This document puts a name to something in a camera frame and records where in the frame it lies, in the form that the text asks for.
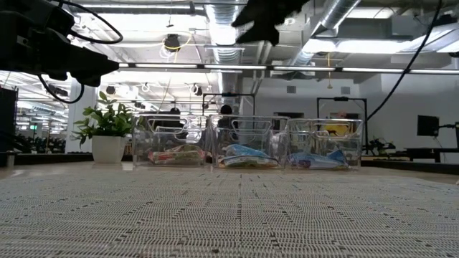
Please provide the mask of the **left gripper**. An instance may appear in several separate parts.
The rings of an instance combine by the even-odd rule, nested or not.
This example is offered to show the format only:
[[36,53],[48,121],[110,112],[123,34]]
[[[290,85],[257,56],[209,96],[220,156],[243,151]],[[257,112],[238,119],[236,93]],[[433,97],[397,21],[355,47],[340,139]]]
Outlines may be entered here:
[[[66,80],[71,48],[69,39],[56,31],[39,28],[18,12],[0,11],[0,70]],[[70,74],[82,85],[99,87],[103,75],[118,69],[118,62],[92,53],[72,61]]]

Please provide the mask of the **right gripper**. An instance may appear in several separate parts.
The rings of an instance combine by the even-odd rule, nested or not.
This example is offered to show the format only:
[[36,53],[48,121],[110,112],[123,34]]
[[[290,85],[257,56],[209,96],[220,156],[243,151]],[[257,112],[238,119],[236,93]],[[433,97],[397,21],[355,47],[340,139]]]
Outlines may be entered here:
[[284,23],[292,14],[302,11],[310,0],[256,0],[255,5],[246,5],[231,23],[240,27],[249,22],[254,24],[243,34],[243,42],[269,42],[274,47],[279,43],[279,31],[275,26]]

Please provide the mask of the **blue white granola bar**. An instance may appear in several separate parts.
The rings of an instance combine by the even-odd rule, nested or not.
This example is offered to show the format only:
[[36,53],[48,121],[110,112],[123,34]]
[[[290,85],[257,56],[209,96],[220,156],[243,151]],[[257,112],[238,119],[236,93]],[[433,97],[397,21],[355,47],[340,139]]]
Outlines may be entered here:
[[269,155],[263,153],[260,150],[255,150],[254,148],[250,148],[244,145],[239,144],[232,144],[227,147],[223,147],[222,149],[226,156],[257,156],[268,158]]

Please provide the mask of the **blue granola bar purple label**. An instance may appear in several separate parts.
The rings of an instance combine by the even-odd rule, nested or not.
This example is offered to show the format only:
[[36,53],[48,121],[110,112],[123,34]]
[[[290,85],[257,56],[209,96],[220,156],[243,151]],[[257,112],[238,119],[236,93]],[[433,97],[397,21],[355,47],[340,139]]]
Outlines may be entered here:
[[307,153],[293,153],[288,156],[289,164],[294,168],[320,169],[320,168],[336,168],[341,165],[340,162],[327,158]]

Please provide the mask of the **blue green granola bar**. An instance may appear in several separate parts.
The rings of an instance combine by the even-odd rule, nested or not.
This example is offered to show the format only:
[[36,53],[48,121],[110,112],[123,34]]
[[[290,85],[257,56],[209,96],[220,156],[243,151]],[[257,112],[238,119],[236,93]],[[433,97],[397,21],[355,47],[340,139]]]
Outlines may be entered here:
[[342,150],[335,150],[334,152],[328,154],[328,157],[332,160],[338,161],[344,167],[349,167],[349,163]]

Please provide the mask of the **green white granola bar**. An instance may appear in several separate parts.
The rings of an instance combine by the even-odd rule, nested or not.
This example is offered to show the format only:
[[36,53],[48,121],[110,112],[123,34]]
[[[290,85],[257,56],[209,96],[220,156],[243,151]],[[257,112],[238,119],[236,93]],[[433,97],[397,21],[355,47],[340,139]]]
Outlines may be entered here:
[[226,157],[218,163],[220,168],[276,168],[278,165],[276,159],[260,156]]

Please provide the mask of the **long ceiling light strip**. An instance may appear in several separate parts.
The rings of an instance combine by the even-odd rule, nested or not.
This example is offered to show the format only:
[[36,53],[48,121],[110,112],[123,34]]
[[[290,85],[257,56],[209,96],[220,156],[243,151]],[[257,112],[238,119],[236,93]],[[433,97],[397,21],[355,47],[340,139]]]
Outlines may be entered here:
[[120,63],[119,70],[240,70],[240,71],[275,71],[275,72],[340,72],[340,73],[379,73],[414,75],[459,75],[459,70],[436,69],[396,69],[369,67],[316,67],[316,66],[276,66],[261,64],[181,64],[181,63]]

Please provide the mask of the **black ceiling device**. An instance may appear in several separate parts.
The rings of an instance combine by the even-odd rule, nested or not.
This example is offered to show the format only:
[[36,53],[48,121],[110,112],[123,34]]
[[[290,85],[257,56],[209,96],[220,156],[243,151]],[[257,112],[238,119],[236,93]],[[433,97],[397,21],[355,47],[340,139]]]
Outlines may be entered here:
[[164,40],[164,48],[168,52],[178,52],[181,49],[179,35],[168,34]]

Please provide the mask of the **clear plastic bin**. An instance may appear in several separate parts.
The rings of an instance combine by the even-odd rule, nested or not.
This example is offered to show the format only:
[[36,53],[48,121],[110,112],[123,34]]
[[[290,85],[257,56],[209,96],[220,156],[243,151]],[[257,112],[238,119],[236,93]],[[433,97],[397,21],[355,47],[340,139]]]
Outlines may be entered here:
[[139,113],[134,117],[133,126],[133,164],[135,166],[178,166],[161,164],[156,165],[148,159],[149,151],[171,152],[174,156],[180,153],[199,155],[196,151],[172,152],[171,149],[179,145],[196,145],[202,149],[199,155],[206,159],[206,132],[207,117],[203,115],[180,114],[183,128],[167,127],[172,115],[169,112]]
[[232,144],[239,144],[262,151],[263,153],[269,155],[268,158],[274,158],[279,163],[276,168],[254,169],[284,169],[289,144],[287,132],[287,123],[289,118],[283,116],[261,115],[233,115],[233,117],[231,129],[218,127],[217,123],[221,118],[221,115],[211,115],[209,117],[213,167],[220,168],[218,163],[223,158],[234,157],[226,156],[222,150],[223,147],[227,147]]
[[[286,156],[286,166],[291,169],[303,170],[337,170],[337,171],[351,171],[357,170],[361,166],[361,155],[363,147],[363,129],[364,122],[362,120],[347,121],[354,122],[355,131],[346,136],[330,136],[324,126],[330,123],[332,119],[305,119],[296,118],[291,119],[287,123],[287,132],[289,138],[288,152]],[[320,168],[320,169],[307,169],[307,168],[294,168],[288,162],[288,156],[293,153],[307,153],[315,154],[318,156],[325,156],[328,154],[342,150],[349,163],[349,167],[342,165],[336,168]]]

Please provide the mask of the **person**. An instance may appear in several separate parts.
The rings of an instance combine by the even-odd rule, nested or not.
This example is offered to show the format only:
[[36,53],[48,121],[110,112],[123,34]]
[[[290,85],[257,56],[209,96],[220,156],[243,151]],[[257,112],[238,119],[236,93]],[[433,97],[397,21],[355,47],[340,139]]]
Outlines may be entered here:
[[332,121],[324,126],[324,130],[330,136],[346,136],[355,131],[354,122],[349,122],[349,117],[346,112],[339,111],[331,117]]
[[169,121],[167,122],[167,127],[177,128],[178,130],[182,129],[184,124],[181,122],[180,119],[180,109],[178,109],[177,107],[173,107],[172,109],[170,109],[169,113],[172,115],[172,117],[169,118]]
[[221,115],[221,118],[218,120],[218,127],[231,129],[232,120],[234,118],[232,114],[232,107],[230,105],[223,105],[220,109],[219,114]]

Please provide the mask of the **black monitor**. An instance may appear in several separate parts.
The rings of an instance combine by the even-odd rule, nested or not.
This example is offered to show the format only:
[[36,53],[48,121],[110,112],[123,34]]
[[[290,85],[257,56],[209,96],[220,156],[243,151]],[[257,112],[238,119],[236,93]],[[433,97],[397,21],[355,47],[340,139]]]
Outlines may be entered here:
[[417,135],[437,137],[440,127],[440,119],[435,116],[418,115],[417,116]]

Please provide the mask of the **grey woven mat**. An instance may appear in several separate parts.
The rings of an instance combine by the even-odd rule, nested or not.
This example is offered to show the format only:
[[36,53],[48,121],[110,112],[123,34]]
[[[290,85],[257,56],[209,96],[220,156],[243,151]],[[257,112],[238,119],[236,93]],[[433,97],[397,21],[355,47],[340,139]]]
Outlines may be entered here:
[[0,258],[459,258],[459,186],[396,176],[0,181]]

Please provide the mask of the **dark background desk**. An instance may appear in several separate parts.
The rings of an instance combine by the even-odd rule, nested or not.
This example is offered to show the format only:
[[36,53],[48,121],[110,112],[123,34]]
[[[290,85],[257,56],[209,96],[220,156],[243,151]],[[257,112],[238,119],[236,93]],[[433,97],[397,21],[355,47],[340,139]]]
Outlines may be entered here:
[[417,159],[434,160],[440,163],[446,153],[459,153],[459,148],[407,148],[405,150],[395,150],[386,148],[379,150],[364,151],[362,161],[414,161]]

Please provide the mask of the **silver vertical duct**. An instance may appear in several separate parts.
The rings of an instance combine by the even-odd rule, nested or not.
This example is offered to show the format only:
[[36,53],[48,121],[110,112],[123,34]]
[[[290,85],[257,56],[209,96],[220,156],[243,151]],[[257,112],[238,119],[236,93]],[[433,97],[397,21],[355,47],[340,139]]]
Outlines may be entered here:
[[[242,61],[242,50],[237,49],[236,39],[240,32],[231,23],[240,13],[241,6],[210,4],[205,6],[209,18],[209,34],[213,48],[214,62],[218,65],[238,65]],[[219,72],[218,86],[221,93],[242,93],[241,72]]]

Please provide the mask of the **black frame stand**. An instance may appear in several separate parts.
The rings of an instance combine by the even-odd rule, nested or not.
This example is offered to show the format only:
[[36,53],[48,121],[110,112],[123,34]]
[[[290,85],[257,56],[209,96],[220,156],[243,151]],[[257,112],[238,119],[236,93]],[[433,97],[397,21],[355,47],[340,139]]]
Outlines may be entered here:
[[322,100],[332,100],[334,102],[348,102],[352,101],[361,101],[364,104],[363,111],[364,111],[364,145],[363,150],[366,154],[369,154],[369,136],[368,136],[368,107],[367,107],[367,99],[366,98],[358,98],[358,97],[317,97],[316,98],[316,117],[320,118],[321,115],[321,104]]

